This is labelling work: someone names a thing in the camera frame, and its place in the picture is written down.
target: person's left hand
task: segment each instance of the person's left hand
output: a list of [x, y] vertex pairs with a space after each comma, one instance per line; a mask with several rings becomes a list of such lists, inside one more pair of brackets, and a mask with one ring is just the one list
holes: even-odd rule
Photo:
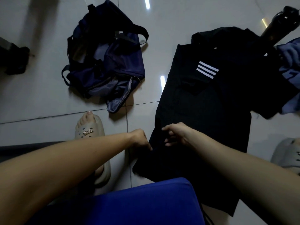
[[150, 151], [152, 151], [152, 147], [149, 144], [146, 134], [142, 129], [136, 129], [132, 132], [129, 132], [133, 139], [133, 147], [147, 147]]

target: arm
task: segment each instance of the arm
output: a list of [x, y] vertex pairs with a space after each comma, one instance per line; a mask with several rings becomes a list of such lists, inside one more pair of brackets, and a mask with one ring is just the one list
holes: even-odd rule
[[169, 131], [166, 146], [177, 142], [192, 147], [241, 193], [242, 200], [269, 224], [299, 224], [300, 177], [255, 156], [226, 147], [183, 123]]
[[150, 145], [139, 129], [51, 145], [0, 163], [0, 224], [23, 224], [124, 149]]

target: hand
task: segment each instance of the hand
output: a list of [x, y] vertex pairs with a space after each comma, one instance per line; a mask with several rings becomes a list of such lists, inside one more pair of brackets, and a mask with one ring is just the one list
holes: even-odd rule
[[147, 140], [144, 130], [137, 129], [130, 132], [129, 134], [132, 136], [134, 147], [147, 147], [150, 151], [152, 151], [152, 147]]
[[163, 131], [169, 131], [170, 138], [165, 139], [166, 146], [172, 146], [177, 143], [181, 143], [185, 146], [190, 146], [189, 138], [193, 132], [193, 129], [188, 127], [182, 122], [177, 124], [170, 124], [162, 128]]

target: bag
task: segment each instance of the bag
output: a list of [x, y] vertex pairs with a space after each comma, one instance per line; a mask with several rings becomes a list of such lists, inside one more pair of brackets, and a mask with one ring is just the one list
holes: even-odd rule
[[[145, 78], [138, 34], [144, 43], [149, 34], [109, 0], [88, 10], [67, 40], [69, 65], [62, 77], [85, 98], [106, 98], [107, 110], [116, 113]], [[67, 70], [70, 83], [63, 76]]]

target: white tile floor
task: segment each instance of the white tile floor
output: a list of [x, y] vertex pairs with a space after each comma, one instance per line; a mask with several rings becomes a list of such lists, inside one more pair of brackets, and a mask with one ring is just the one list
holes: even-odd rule
[[[87, 0], [95, 4], [104, 0]], [[190, 42], [192, 34], [217, 27], [238, 26], [257, 34], [285, 5], [300, 9], [300, 0], [111, 0], [149, 32], [143, 52], [145, 81], [117, 114], [109, 115], [100, 98], [83, 100], [61, 78], [68, 64], [67, 37], [87, 13], [85, 0], [0, 0], [0, 36], [31, 48], [25, 74], [0, 73], [0, 146], [73, 139], [74, 127], [83, 112], [93, 110], [103, 121], [106, 134], [143, 128], [149, 138], [162, 93], [161, 76], [169, 73], [177, 44]], [[282, 40], [300, 36], [300, 28]], [[285, 137], [300, 136], [297, 115], [276, 115], [271, 120], [252, 114], [248, 153], [270, 160], [275, 146]], [[97, 193], [149, 183], [135, 176], [127, 152], [111, 160], [112, 178]], [[229, 218], [206, 208], [217, 224], [265, 224], [239, 202]]]

